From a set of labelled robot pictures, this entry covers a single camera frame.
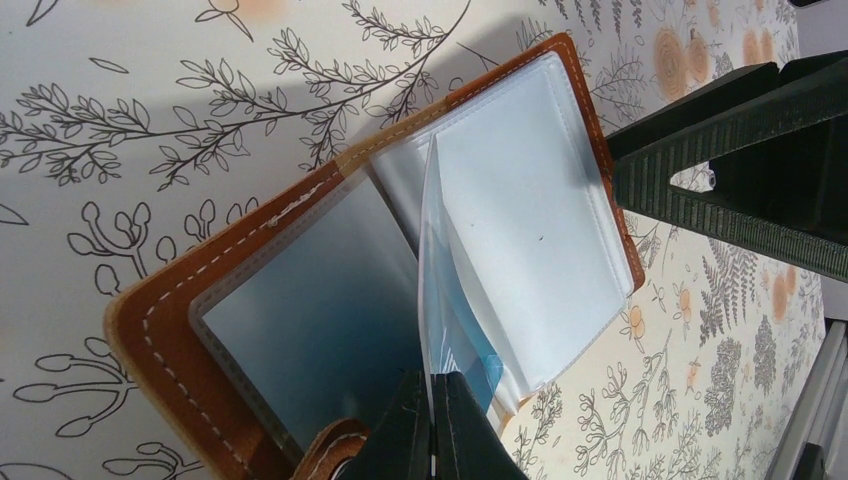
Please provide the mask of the brown leather card holder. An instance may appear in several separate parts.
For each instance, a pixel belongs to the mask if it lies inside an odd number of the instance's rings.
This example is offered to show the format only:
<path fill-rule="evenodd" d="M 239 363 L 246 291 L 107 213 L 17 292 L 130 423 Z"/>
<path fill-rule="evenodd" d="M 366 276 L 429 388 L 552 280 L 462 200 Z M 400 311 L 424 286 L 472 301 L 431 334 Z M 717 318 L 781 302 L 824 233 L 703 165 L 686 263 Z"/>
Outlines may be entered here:
<path fill-rule="evenodd" d="M 340 479 L 407 372 L 422 224 L 440 223 L 503 364 L 498 438 L 644 272 L 569 35 L 327 162 L 108 307 L 119 360 L 222 479 Z"/>

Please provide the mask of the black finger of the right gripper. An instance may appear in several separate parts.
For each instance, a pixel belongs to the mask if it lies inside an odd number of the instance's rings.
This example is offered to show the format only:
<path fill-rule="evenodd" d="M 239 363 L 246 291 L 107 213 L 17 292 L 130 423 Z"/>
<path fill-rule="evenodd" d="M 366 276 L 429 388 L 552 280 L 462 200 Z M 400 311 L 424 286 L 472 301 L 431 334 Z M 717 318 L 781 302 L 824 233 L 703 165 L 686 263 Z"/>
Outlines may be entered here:
<path fill-rule="evenodd" d="M 731 71 L 611 134 L 617 204 L 847 278 L 847 55 Z"/>

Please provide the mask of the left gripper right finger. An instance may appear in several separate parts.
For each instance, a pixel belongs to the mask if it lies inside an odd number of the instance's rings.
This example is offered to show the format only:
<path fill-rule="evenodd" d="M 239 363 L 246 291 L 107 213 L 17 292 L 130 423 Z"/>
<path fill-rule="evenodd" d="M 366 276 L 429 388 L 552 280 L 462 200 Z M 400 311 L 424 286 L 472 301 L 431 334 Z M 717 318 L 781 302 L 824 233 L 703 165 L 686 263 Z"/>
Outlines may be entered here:
<path fill-rule="evenodd" d="M 433 377 L 435 477 L 525 480 L 459 372 Z"/>

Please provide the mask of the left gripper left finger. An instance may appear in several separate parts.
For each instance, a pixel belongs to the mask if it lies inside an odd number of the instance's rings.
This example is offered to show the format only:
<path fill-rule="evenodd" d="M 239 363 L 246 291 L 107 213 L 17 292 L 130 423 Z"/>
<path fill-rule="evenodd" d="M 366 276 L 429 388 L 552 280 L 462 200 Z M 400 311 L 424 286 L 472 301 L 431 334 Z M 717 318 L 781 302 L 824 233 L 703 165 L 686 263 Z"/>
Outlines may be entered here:
<path fill-rule="evenodd" d="M 421 372 L 404 374 L 377 428 L 341 480 L 425 480 L 431 475 L 430 412 Z"/>

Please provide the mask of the blue card bottom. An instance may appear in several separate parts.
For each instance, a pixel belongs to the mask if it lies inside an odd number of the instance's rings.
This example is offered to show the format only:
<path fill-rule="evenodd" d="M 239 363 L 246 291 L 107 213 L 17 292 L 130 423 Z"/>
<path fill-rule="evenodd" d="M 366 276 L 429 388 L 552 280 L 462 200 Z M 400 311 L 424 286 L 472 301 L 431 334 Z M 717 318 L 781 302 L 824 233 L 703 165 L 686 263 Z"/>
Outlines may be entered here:
<path fill-rule="evenodd" d="M 422 224 L 418 321 L 425 371 L 461 373 L 487 411 L 503 364 L 484 334 L 461 285 L 449 239 L 438 222 Z"/>

